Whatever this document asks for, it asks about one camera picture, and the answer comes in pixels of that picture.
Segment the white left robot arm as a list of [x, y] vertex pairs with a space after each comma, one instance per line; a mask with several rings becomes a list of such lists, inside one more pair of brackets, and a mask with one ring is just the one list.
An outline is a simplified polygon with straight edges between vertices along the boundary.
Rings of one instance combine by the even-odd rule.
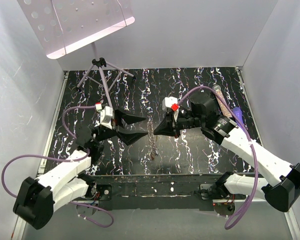
[[36, 178], [26, 178], [19, 189], [13, 212], [34, 229], [43, 228], [54, 212], [78, 198], [98, 200], [104, 187], [97, 183], [85, 170], [96, 164], [102, 155], [102, 141], [118, 137], [127, 146], [148, 133], [128, 130], [125, 125], [145, 121], [146, 117], [106, 106], [100, 111], [100, 124], [85, 127], [76, 135], [77, 149], [52, 170]]

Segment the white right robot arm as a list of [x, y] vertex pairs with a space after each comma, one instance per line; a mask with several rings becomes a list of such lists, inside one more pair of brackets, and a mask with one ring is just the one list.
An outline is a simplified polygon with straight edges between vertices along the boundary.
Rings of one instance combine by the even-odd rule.
[[178, 138], [182, 130], [200, 128], [202, 134], [252, 165], [261, 177], [224, 173], [209, 189], [206, 198], [227, 199], [231, 195], [253, 194], [280, 212], [288, 212], [300, 196], [300, 163], [280, 159], [252, 139], [229, 117], [219, 112], [211, 95], [197, 92], [190, 97], [190, 110], [179, 105], [176, 97], [162, 101], [165, 117], [154, 135]]

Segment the white perforated music stand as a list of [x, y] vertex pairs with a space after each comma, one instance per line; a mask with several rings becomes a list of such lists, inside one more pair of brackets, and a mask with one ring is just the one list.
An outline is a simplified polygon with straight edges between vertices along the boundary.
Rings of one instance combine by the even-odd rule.
[[129, 0], [19, 0], [18, 4], [51, 60], [135, 22]]

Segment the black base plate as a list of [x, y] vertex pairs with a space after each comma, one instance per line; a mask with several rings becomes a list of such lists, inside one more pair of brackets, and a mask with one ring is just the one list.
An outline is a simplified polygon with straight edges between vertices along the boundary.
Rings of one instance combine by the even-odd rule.
[[213, 201], [199, 196], [222, 175], [214, 174], [147, 174], [87, 175], [80, 174], [96, 186], [98, 207], [111, 210], [197, 209], [213, 211]]

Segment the aluminium rail frame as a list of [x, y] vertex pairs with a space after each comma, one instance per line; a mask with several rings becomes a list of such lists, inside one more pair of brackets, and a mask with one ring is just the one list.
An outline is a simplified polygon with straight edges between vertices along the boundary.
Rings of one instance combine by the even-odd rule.
[[[182, 106], [181, 99], [163, 99], [165, 116], [153, 134], [178, 138], [183, 130], [200, 128], [206, 138], [253, 165], [255, 171], [253, 177], [226, 172], [210, 187], [195, 191], [203, 200], [246, 196], [225, 228], [232, 228], [243, 217], [253, 198], [266, 200], [280, 212], [289, 211], [300, 196], [300, 163], [282, 160], [252, 140], [233, 111], [223, 114], [227, 104], [214, 87], [197, 86], [185, 98], [190, 100], [189, 110]], [[49, 172], [26, 178], [15, 197], [13, 212], [37, 230], [50, 221], [54, 212], [77, 198], [102, 199], [103, 186], [85, 174], [102, 155], [102, 141], [118, 137], [131, 145], [147, 135], [125, 128], [143, 121], [143, 116], [102, 103], [91, 108], [100, 113], [99, 125], [84, 136], [75, 135], [77, 149]]]

